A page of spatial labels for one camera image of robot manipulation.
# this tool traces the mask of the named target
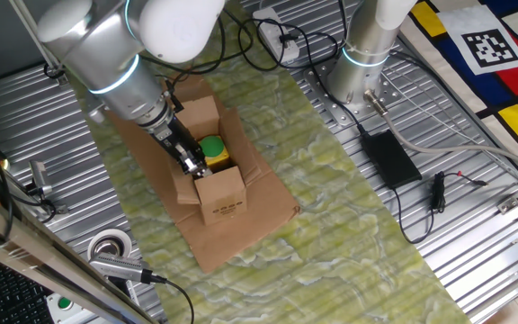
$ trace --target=green textured mat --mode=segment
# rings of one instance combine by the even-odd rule
[[[238,3],[227,8],[246,17]],[[236,52],[238,28],[222,16],[228,53]],[[214,31],[196,62],[215,59],[219,48]],[[272,65],[259,48],[252,60]],[[143,257],[186,289],[196,323],[469,322],[287,71],[261,73],[236,58],[205,78],[239,110],[247,136],[303,208],[211,274],[198,267],[115,129],[89,122]],[[187,323],[184,297],[156,288],[170,322]]]

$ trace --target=power strip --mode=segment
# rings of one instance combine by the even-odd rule
[[[265,8],[262,10],[258,10],[253,13],[253,18],[255,19],[273,19],[277,23],[281,23],[281,19],[272,8]],[[283,34],[287,34],[287,29],[283,27]],[[259,27],[259,32],[261,33],[261,37],[269,46],[269,50],[271,53],[279,59],[281,57],[281,51],[283,50],[283,44],[279,39],[281,37],[281,29],[279,26],[264,22]],[[299,57],[299,47],[294,40],[288,40],[285,42],[285,51],[283,52],[283,59],[281,62],[283,63],[292,63],[294,59]]]

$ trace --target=colorful mat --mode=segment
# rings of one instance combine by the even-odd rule
[[[487,5],[518,46],[518,0],[422,0],[402,32],[496,137],[518,154],[518,67],[476,76],[437,16],[474,5]]]
[[[238,1],[227,7],[248,17]],[[224,23],[228,54],[237,52],[237,26]],[[219,50],[214,31],[196,62]],[[272,64],[259,47],[249,57]],[[469,322],[288,71],[262,73],[236,58],[205,78],[239,110],[246,135],[303,211],[211,274],[200,270],[112,125],[90,123],[142,255],[190,294],[196,323]],[[170,323],[188,323],[184,297],[156,289]]]

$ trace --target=metal table surface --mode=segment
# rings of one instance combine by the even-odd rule
[[[359,2],[344,2],[349,20]],[[259,8],[257,0],[244,0],[242,4],[249,12]],[[263,8],[267,6],[272,6],[284,23],[297,25],[307,33],[327,32],[338,40],[343,38],[344,29],[336,0],[263,0]],[[309,44],[313,59],[322,58],[331,52],[328,40],[313,38]],[[299,39],[298,46],[301,48],[301,55],[294,64],[307,64],[305,41]],[[442,122],[454,126],[450,116],[476,142],[485,145],[498,142],[487,135],[490,132],[474,115],[452,101],[418,67],[390,58],[384,73],[415,104]],[[343,128],[333,119],[327,110],[329,107],[325,107],[317,99],[304,79],[303,71],[292,70],[291,74],[375,192],[391,213],[397,216],[395,195],[383,184],[362,151],[354,127]],[[469,143],[469,139],[441,125],[403,96],[399,97],[400,100],[389,107],[389,114],[408,140],[425,147],[449,147]],[[376,114],[360,120],[371,133],[388,129]],[[515,211],[502,215],[496,208],[510,193],[518,191],[518,185],[515,185],[518,178],[510,175],[499,163],[482,152],[432,155],[408,150],[407,153],[423,175],[423,181],[398,190],[402,220],[410,238],[420,237],[426,230],[430,186],[435,173],[462,171],[465,175],[490,183],[488,187],[476,187],[458,177],[447,178],[447,208],[443,214],[435,215],[430,237],[416,245],[427,264],[471,321],[481,322],[518,296],[518,283],[514,289],[500,292],[518,278],[518,214]],[[509,164],[504,159],[501,161],[501,164]]]
[[[43,66],[0,80],[0,149],[10,173],[24,185],[31,182],[29,161],[43,161],[53,184],[48,196],[64,203],[47,226],[82,258],[100,231],[125,231],[133,242],[131,257],[140,257],[137,242],[121,209],[111,180],[69,85],[43,75]],[[151,285],[134,285],[139,305],[152,317],[164,317]]]
[[[350,17],[356,2],[347,0],[345,3]],[[243,0],[242,4],[250,12],[258,7],[257,0]],[[263,1],[263,6],[267,5],[273,5],[285,23],[297,24],[307,32],[321,31],[331,33],[337,39],[343,37],[335,0]],[[304,64],[307,62],[305,41],[299,40],[298,45],[302,56],[297,62]],[[323,40],[313,40],[311,46],[316,58],[330,51]],[[467,136],[491,145],[493,139],[488,137],[488,131],[450,100],[423,71],[390,58],[385,73],[423,110],[452,125],[450,115]],[[362,152],[357,133],[353,128],[342,128],[336,123],[314,96],[302,71],[291,71],[291,74],[382,201],[393,215],[397,215],[395,196],[384,186]],[[389,108],[403,135],[415,144],[437,147],[467,143],[465,138],[448,130],[408,100],[401,99]],[[387,128],[378,116],[362,118],[362,123],[372,133]],[[101,230],[117,228],[131,235],[73,91],[47,79],[41,74],[41,67],[0,80],[0,149],[9,156],[11,172],[22,182],[29,181],[29,159],[46,162],[55,184],[55,192],[50,198],[69,207],[69,215],[57,216],[49,227],[82,256],[91,237]],[[508,194],[518,190],[514,184],[518,178],[480,152],[407,153],[424,177],[423,181],[399,190],[403,222],[411,238],[425,231],[430,182],[435,173],[460,170],[490,182],[489,187],[480,188],[460,178],[448,178],[447,209],[436,215],[432,235],[416,246],[451,297],[473,322],[480,322],[518,295],[517,284],[509,293],[497,296],[502,288],[518,278],[518,221],[515,221],[518,215],[504,216],[496,208]],[[132,255],[138,256],[135,241],[133,247]],[[141,305],[150,314],[163,312],[151,287],[138,284],[136,288]]]

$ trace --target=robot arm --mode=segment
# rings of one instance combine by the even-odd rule
[[[201,147],[174,116],[161,85],[140,60],[169,63],[205,47],[225,0],[61,0],[38,24],[40,41],[107,107],[132,120],[187,174],[210,174]]]

